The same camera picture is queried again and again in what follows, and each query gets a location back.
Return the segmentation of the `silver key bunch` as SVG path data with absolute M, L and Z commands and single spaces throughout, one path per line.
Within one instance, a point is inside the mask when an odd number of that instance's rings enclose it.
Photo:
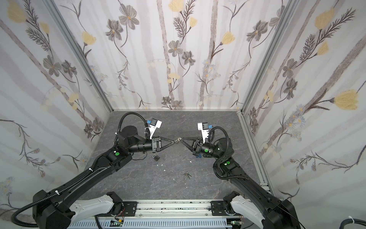
M 176 143 L 176 144 L 179 144 L 182 140 L 183 140 L 183 138 L 182 138 L 182 137 L 179 137 L 179 138 L 177 138 L 177 139 L 175 140 L 175 143 Z

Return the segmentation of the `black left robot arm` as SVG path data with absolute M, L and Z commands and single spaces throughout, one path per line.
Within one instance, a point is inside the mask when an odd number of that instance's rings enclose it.
M 132 161 L 133 153 L 160 152 L 174 144 L 164 137 L 142 137 L 137 128 L 126 126 L 117 132 L 111 149 L 98 156 L 92 165 L 66 184 L 33 196 L 32 216 L 40 229 L 66 229 L 71 224 L 100 214 L 122 215 L 123 200 L 113 191 L 100 198 L 79 202 L 78 199 L 97 183 Z

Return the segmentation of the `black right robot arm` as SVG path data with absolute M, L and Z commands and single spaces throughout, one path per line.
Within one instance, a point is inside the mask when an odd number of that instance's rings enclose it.
M 294 205 L 280 200 L 255 182 L 234 160 L 234 150 L 229 138 L 216 144 L 198 138 L 182 138 L 195 156 L 215 158 L 213 170 L 221 180 L 229 180 L 241 194 L 229 199 L 230 208 L 261 229 L 299 229 L 301 227 Z

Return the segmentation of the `small black padlock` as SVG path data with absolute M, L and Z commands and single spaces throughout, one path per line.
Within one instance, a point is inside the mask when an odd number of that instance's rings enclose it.
M 155 155 L 155 154 L 154 154 L 152 157 L 153 157 L 153 159 L 154 159 L 155 161 L 158 161 L 158 160 L 160 159 L 160 157 L 159 157 L 158 155 Z

